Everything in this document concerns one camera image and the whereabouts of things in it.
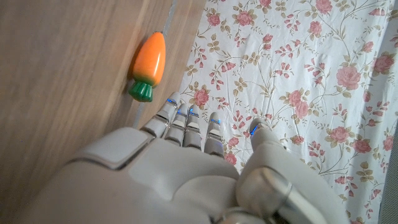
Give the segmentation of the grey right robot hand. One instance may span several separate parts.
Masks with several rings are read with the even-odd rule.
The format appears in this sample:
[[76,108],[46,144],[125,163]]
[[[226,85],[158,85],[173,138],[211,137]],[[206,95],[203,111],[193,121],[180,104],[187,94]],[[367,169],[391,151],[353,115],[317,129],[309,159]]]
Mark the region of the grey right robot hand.
[[170,95],[140,129],[117,129],[76,152],[14,223],[347,223],[323,178],[271,127],[249,127],[242,171],[227,160],[221,118],[204,136],[196,106]]

